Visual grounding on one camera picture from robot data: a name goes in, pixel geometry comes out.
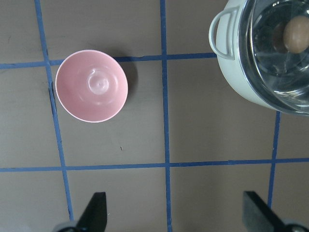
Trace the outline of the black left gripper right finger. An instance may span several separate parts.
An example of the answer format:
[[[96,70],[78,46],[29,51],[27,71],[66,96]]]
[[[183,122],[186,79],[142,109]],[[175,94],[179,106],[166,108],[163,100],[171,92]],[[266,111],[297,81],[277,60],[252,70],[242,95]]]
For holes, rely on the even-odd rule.
[[[243,193],[242,221],[248,232],[288,232],[289,228],[254,191]]]

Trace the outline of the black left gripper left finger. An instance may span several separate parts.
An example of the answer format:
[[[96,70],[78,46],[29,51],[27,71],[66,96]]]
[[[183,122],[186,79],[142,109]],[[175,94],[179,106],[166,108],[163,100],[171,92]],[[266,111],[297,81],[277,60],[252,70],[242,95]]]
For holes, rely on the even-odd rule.
[[[90,199],[76,224],[80,232],[104,232],[107,226],[107,201],[105,192],[96,192]]]

